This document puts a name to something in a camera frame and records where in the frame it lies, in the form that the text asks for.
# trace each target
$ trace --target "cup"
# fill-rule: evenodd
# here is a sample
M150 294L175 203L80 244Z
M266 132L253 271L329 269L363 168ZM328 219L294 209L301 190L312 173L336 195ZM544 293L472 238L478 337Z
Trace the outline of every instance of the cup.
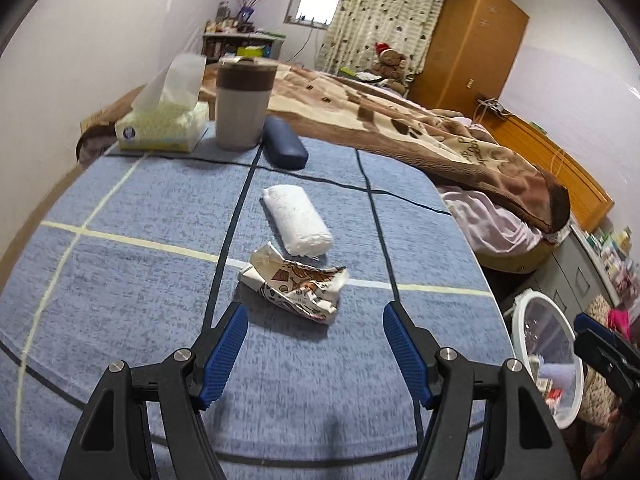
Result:
M216 79L216 142L242 152L260 143L278 66L251 57L221 59Z

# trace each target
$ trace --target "metal screw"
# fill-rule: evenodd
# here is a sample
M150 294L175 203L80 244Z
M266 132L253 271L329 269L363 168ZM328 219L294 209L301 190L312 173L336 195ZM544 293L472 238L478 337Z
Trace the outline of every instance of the metal screw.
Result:
M113 373L117 373L124 368L124 362L120 359L115 360L113 363L109 365L109 371Z
M453 361L456 357L458 357L458 352L456 352L453 348L449 348L448 346L440 349L440 357L442 357L445 361Z
M522 363L517 359L509 359L507 361L507 368L512 372L519 372L522 370Z
M176 361L188 361L191 359L191 350L188 348L180 348L174 352L174 359Z

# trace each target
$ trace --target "brown blanket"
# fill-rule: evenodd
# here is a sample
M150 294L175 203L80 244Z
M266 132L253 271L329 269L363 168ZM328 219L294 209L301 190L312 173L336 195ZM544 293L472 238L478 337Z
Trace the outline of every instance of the brown blanket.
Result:
M214 113L217 65L205 71L200 100ZM97 122L130 110L140 89L108 107ZM429 114L371 86L280 64L270 113L303 137L391 156L424 171L436 184L486 193L497 205L545 233L569 219L569 193L550 173L498 146L481 130Z

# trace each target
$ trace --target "window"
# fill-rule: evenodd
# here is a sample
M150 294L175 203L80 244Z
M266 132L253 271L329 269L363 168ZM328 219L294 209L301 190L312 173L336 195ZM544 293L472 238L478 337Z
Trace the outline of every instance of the window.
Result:
M334 17L338 0L290 0L285 23L327 28Z

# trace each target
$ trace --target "wooden wardrobe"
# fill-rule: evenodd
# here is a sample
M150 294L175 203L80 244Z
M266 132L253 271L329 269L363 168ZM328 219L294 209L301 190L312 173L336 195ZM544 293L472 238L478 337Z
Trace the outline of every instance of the wooden wardrobe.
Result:
M444 0L409 99L472 117L478 98L500 96L528 21L511 0Z

